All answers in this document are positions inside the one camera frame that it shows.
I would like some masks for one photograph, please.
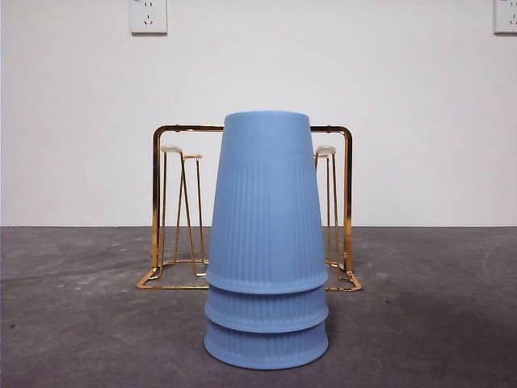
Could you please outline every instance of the stacked cups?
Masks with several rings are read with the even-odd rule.
[[[226,117],[211,241],[206,349],[252,369],[321,356],[328,275],[307,116]]]

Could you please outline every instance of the blue cup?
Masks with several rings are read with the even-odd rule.
[[[286,369],[307,364],[325,353],[325,324],[287,333],[235,331],[208,323],[204,346],[227,364],[250,369]]]
[[[309,118],[229,115],[221,146],[207,280],[237,293],[299,293],[326,283]]]
[[[210,287],[204,312],[221,326],[254,333],[298,331],[323,322],[329,313],[323,286],[301,293],[255,295]]]

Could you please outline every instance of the ribbed texture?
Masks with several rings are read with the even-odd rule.
[[[253,369],[315,360],[328,274],[308,117],[228,116],[219,163],[205,347]]]
[[[279,177],[261,163],[221,164],[207,276],[211,285],[241,293],[291,293],[327,281],[312,159],[287,167],[290,174],[282,176],[282,186],[289,193],[276,188]]]
[[[232,293],[211,287],[204,311],[221,326],[258,333],[313,327],[329,313],[323,287],[280,295]]]
[[[218,185],[217,196],[231,208],[214,211],[208,278],[222,277],[235,289],[267,287],[272,268],[266,259],[271,223],[266,172],[260,165],[235,163],[221,174],[225,184]]]
[[[206,349],[217,359],[253,369],[284,369],[320,357],[328,347],[325,324],[280,334],[234,331],[208,324]]]

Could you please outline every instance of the white wall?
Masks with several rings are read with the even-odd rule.
[[[131,36],[125,0],[2,13],[3,225],[149,225],[153,130],[264,108],[353,132],[355,225],[517,225],[517,36],[490,0],[170,0],[167,37]]]

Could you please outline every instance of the inverted cup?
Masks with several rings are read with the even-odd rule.
[[[235,331],[209,322],[204,346],[216,359],[249,369],[286,369],[319,358],[328,347],[325,324],[287,333]]]
[[[221,146],[207,280],[240,293],[295,293],[328,275],[309,118],[229,115]]]
[[[325,289],[256,295],[210,287],[207,317],[224,327],[255,333],[281,333],[313,327],[329,313]]]

